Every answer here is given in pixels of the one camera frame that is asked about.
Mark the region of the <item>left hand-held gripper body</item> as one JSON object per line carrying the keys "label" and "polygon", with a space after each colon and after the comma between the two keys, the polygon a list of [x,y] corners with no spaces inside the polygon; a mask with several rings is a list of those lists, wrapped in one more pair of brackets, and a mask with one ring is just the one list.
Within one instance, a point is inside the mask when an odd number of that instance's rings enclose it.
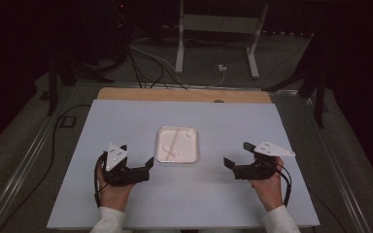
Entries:
{"label": "left hand-held gripper body", "polygon": [[128,168],[126,166],[128,151],[109,144],[109,147],[101,155],[102,173],[104,181],[112,186],[126,186],[133,183],[141,183],[150,179],[150,171],[144,166]]}

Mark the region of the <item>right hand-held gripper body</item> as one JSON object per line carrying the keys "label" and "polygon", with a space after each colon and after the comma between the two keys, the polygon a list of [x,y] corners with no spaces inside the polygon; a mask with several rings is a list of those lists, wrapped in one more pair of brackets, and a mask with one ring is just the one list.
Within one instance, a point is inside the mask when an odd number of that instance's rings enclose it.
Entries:
{"label": "right hand-held gripper body", "polygon": [[[235,165],[233,173],[236,180],[267,180],[277,171],[277,157],[295,157],[292,150],[287,150],[271,142],[263,141],[251,152],[254,162],[249,165]],[[279,172],[281,177],[289,181],[290,175]]]}

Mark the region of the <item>thin wooden skewer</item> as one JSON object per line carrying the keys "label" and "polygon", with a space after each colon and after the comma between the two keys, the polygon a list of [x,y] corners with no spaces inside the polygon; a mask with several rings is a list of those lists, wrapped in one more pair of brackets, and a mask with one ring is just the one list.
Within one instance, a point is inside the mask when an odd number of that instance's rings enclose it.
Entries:
{"label": "thin wooden skewer", "polygon": [[174,135],[174,138],[173,138],[173,141],[172,141],[172,143],[171,143],[170,149],[169,149],[169,151],[168,151],[168,153],[167,153],[167,155],[166,155],[165,161],[168,161],[168,158],[169,158],[169,156],[170,156],[170,154],[171,154],[171,151],[172,151],[173,147],[174,147],[175,144],[176,144],[176,141],[177,141],[177,138],[178,138],[179,131],[180,131],[180,127],[177,128],[177,131],[176,131],[176,133],[175,133],[175,135]]}

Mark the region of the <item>white square tray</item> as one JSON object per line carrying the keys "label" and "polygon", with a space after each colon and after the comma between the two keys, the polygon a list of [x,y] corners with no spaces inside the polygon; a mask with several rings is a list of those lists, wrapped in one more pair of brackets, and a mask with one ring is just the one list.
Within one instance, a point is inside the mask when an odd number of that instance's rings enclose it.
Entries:
{"label": "white square tray", "polygon": [[[178,127],[180,127],[180,131],[173,150],[178,150],[180,154],[177,157],[173,157],[170,154],[168,161],[165,161],[168,152],[165,152],[162,147],[164,145],[171,146]],[[194,130],[192,137],[187,136],[189,129]],[[190,164],[196,162],[199,158],[197,130],[192,127],[182,126],[164,126],[160,128],[157,133],[155,158],[161,163]]]}

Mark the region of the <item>person's left hand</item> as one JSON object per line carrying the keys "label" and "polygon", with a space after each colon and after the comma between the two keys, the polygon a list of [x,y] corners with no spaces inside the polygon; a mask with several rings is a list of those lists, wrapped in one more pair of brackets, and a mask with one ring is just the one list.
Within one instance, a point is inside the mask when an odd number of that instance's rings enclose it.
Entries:
{"label": "person's left hand", "polygon": [[97,180],[99,183],[100,206],[123,212],[127,205],[133,184],[126,186],[110,186],[103,179],[102,165],[97,168]]}

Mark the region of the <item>person's right hand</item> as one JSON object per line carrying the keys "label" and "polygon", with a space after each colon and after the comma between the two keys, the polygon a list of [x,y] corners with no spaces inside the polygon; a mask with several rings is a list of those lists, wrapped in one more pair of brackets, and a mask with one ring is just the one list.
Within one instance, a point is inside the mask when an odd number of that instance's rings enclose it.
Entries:
{"label": "person's right hand", "polygon": [[281,187],[281,166],[284,164],[280,157],[276,158],[277,171],[267,180],[250,180],[261,204],[267,212],[284,205]]}

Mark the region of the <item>pale blue board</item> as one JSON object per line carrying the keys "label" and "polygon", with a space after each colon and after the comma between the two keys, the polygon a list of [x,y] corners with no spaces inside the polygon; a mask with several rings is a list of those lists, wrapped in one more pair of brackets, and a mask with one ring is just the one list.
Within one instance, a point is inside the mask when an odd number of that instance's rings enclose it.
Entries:
{"label": "pale blue board", "polygon": [[269,141],[290,143],[273,104],[230,104],[96,100],[53,206],[51,229],[90,229],[99,214],[94,201],[94,167],[109,144],[126,146],[128,164],[144,165],[155,155],[158,130],[186,126],[198,134],[192,164],[156,162],[148,181],[131,191],[127,229],[256,228],[265,211],[251,185],[237,181],[223,161],[250,164],[244,150]]}

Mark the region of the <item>black tripod stand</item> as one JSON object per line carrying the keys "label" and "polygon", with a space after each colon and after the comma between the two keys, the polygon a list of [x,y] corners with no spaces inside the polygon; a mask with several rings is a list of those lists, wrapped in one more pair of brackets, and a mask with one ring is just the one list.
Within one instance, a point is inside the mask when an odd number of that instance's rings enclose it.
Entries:
{"label": "black tripod stand", "polygon": [[323,128],[322,112],[326,81],[325,67],[325,48],[322,43],[322,35],[315,34],[311,38],[292,75],[279,83],[263,87],[261,90],[276,92],[291,83],[302,80],[303,83],[299,87],[297,95],[300,98],[310,98],[312,94],[315,94],[314,119],[317,125]]}
{"label": "black tripod stand", "polygon": [[64,52],[51,51],[49,53],[49,92],[48,99],[50,101],[48,115],[51,116],[58,105],[58,93],[57,93],[57,81],[61,80],[66,85],[74,85],[77,81],[73,69],[76,68],[78,71],[83,72],[90,78],[101,82],[111,83],[112,80],[108,80],[95,71],[89,69],[82,63],[74,60],[71,56]]}

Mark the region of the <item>white metal stand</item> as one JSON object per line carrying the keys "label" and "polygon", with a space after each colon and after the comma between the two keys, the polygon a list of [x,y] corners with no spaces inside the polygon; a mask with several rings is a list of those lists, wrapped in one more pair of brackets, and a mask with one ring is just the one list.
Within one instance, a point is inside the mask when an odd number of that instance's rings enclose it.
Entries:
{"label": "white metal stand", "polygon": [[194,15],[185,13],[185,0],[180,0],[179,7],[179,36],[178,49],[175,62],[175,73],[181,75],[184,70],[185,39],[186,30],[199,32],[224,32],[236,34],[252,34],[253,42],[246,48],[246,56],[250,68],[251,77],[259,78],[259,71],[255,60],[255,49],[257,47],[263,24],[269,9],[268,3],[261,5],[260,13],[257,17],[226,17]]}

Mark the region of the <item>black square floor frame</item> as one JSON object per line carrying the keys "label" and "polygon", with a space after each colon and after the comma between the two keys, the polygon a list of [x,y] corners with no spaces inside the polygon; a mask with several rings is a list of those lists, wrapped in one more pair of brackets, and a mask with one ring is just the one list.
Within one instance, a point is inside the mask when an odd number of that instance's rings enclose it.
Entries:
{"label": "black square floor frame", "polygon": [[59,127],[60,128],[74,128],[77,122],[75,116],[63,116],[60,119]]}

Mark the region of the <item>metal floor rail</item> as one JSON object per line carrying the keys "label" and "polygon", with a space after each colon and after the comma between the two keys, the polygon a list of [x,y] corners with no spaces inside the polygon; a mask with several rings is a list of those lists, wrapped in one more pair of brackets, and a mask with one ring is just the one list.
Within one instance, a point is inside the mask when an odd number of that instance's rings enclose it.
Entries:
{"label": "metal floor rail", "polygon": [[302,99],[301,102],[321,142],[324,152],[323,157],[329,166],[329,170],[331,171],[340,195],[342,196],[344,204],[356,228],[356,232],[372,233],[368,221],[366,220],[362,209],[357,202],[356,196],[353,193],[344,172],[342,171],[339,161],[337,160],[335,150],[331,147],[330,141],[328,140],[324,130],[316,123],[314,117],[315,109],[312,101],[310,99]]}
{"label": "metal floor rail", "polygon": [[0,193],[0,225],[5,220],[9,209],[15,201],[15,198],[22,187],[22,184],[28,175],[33,163],[35,162],[39,152],[41,151],[45,141],[50,134],[51,128],[55,125],[56,118],[59,115],[61,109],[64,107],[65,103],[68,101],[73,87],[65,87],[59,96],[58,105],[55,107],[53,114],[47,116],[42,126],[31,143],[28,151],[23,156],[20,163],[17,165],[14,172],[5,184],[2,192]]}

